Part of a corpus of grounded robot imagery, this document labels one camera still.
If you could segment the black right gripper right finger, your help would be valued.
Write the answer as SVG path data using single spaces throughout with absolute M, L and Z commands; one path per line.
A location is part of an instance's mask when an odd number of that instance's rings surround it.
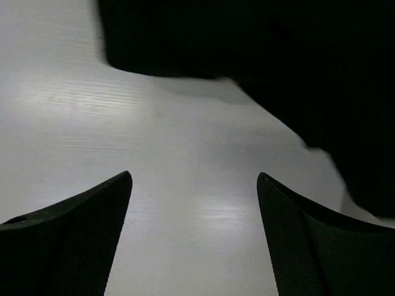
M 257 196 L 279 295 L 394 295 L 394 229 L 335 212 L 260 173 Z

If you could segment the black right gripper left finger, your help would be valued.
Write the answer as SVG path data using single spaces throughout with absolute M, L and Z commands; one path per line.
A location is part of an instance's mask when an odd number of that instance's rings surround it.
M 128 171 L 1 224 L 1 295 L 104 295 L 132 190 Z

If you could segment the black skirt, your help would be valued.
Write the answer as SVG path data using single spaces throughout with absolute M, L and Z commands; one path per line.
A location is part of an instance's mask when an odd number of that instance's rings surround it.
M 332 159 L 354 203 L 394 218 L 393 1 L 96 1 L 104 58 L 227 78 Z

